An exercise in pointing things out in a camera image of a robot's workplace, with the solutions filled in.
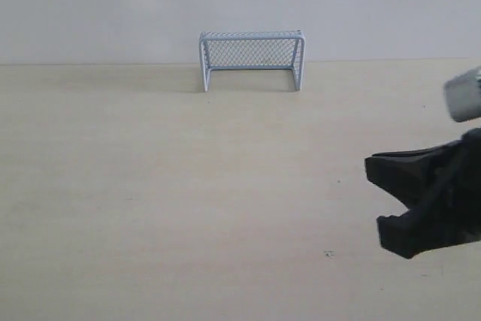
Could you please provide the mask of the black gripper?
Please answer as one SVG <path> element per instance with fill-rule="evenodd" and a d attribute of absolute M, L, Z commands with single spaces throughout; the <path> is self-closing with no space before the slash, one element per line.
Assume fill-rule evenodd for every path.
<path fill-rule="evenodd" d="M 426 192 L 460 151 L 466 154 L 443 189 Z M 377 218 L 383 249 L 412 259 L 480 240 L 479 128 L 426 149 L 375 153 L 365 158 L 365 175 L 409 208 Z"/>

